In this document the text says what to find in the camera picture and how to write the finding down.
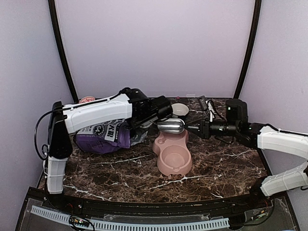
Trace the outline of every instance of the purple bag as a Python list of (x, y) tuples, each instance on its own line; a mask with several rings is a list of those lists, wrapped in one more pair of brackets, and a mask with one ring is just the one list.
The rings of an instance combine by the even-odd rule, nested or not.
[(105, 154), (130, 147), (130, 131), (124, 119), (112, 120), (81, 129), (75, 136), (77, 146), (91, 153)]

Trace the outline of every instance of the marble tabletop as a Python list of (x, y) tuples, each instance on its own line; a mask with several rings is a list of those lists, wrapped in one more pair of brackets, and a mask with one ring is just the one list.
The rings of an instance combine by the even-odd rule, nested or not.
[[(170, 100), (189, 107), (187, 122), (206, 116), (196, 98)], [(225, 99), (214, 102), (224, 115)], [(144, 143), (104, 155), (84, 153), (73, 143), (74, 151), (65, 169), (64, 193), (116, 202), (191, 202), (247, 194), (256, 179), (266, 175), (256, 150), (237, 142), (225, 144), (214, 137), (202, 140), (190, 133), (187, 147), (192, 169), (184, 177), (166, 177), (159, 172), (152, 151), (158, 132), (152, 126)], [(40, 189), (44, 183), (42, 177)]]

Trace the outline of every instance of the white perforated rail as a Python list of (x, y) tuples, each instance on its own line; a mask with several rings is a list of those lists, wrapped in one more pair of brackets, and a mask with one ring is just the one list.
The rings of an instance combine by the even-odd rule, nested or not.
[[(35, 205), (32, 206), (31, 213), (64, 225), (70, 225), (68, 223), (70, 215), (68, 214), (52, 211)], [(228, 218), (194, 223), (162, 225), (115, 223), (95, 219), (91, 219), (90, 221), (94, 225), (96, 231), (208, 231), (229, 227)]]

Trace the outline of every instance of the black vertical strip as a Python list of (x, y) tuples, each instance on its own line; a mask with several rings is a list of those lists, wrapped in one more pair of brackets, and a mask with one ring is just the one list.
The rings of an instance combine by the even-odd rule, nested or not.
[(62, 67), (64, 70), (65, 78), (69, 87), (69, 90), (71, 92), (72, 98), (74, 102), (78, 102), (79, 98), (77, 96), (77, 92), (73, 83), (73, 79), (71, 76), (71, 73), (68, 68), (68, 63), (66, 60), (66, 55), (64, 52), (64, 47), (62, 43), (62, 38), (61, 38), (61, 33), (60, 33), (60, 28), (59, 28), (59, 22), (58, 22), (58, 17), (57, 17), (57, 11), (56, 11), (56, 5), (54, 0), (48, 0), (49, 3), (49, 11), (50, 11), (50, 16), (51, 16), (51, 23), (53, 27), (53, 32), (54, 32), (54, 37), (56, 39), (57, 47), (58, 47), (58, 52), (59, 56), (61, 59)]
[(246, 74), (247, 74), (252, 50), (254, 48), (254, 43), (255, 43), (255, 39), (256, 39), (257, 27), (258, 27), (260, 11), (261, 11), (261, 3), (262, 3), (262, 0), (256, 0), (255, 1), (254, 15), (253, 15), (253, 18), (252, 18), (252, 24), (251, 24), (246, 54), (245, 54), (241, 74), (240, 74), (240, 77), (239, 77), (239, 81), (237, 83), (236, 90), (235, 90), (234, 97), (233, 97), (235, 99), (238, 99), (240, 97), (240, 94), (241, 94), (241, 91), (242, 91), (242, 88), (243, 88), (243, 85), (244, 85), (244, 81), (245, 81), (245, 78), (246, 78)]

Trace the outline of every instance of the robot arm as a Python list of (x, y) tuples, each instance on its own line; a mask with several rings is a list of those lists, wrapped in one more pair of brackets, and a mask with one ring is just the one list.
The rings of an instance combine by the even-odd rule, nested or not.
[(139, 89), (130, 88), (124, 88), (115, 96), (88, 103), (63, 106), (61, 102), (56, 102), (52, 111), (47, 165), (47, 189), (50, 194), (63, 191), (65, 165), (73, 151), (69, 134), (116, 119), (126, 119), (132, 130), (142, 132), (153, 122), (172, 115), (171, 103), (164, 96), (149, 99)]
[[(308, 160), (308, 135), (274, 128), (268, 124), (248, 123), (247, 104), (241, 100), (226, 101), (226, 119), (199, 119), (184, 126), (203, 139), (231, 136), (246, 147), (276, 150)], [(250, 193), (258, 197), (308, 186), (308, 162), (274, 176), (259, 179)]]

